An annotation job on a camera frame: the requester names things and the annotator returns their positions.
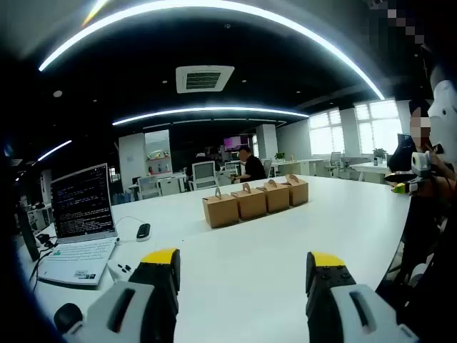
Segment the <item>person's right hand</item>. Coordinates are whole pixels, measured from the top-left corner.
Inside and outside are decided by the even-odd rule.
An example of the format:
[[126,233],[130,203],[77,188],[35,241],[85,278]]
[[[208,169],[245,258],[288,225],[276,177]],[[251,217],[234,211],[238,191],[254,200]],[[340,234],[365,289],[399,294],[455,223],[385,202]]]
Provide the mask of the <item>person's right hand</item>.
[[438,157],[431,145],[422,144],[420,149],[423,152],[429,152],[431,163],[438,168],[439,175],[425,180],[419,187],[417,195],[420,197],[440,197],[446,201],[452,200],[456,193],[456,173]]

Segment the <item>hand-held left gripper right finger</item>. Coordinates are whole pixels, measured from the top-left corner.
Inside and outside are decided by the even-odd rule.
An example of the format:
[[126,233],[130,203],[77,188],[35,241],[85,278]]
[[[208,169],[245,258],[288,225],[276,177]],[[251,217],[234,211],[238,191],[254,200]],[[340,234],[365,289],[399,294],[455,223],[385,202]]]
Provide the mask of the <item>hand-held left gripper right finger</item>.
[[306,316],[310,342],[419,342],[396,312],[345,263],[323,252],[306,258]]

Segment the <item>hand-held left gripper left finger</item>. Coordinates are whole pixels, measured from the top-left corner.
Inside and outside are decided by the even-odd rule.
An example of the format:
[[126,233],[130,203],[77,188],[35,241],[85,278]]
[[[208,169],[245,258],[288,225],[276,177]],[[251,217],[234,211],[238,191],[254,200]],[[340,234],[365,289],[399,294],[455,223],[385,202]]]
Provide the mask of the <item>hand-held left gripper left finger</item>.
[[117,281],[88,309],[77,342],[172,342],[179,312],[180,250],[143,257],[126,281]]

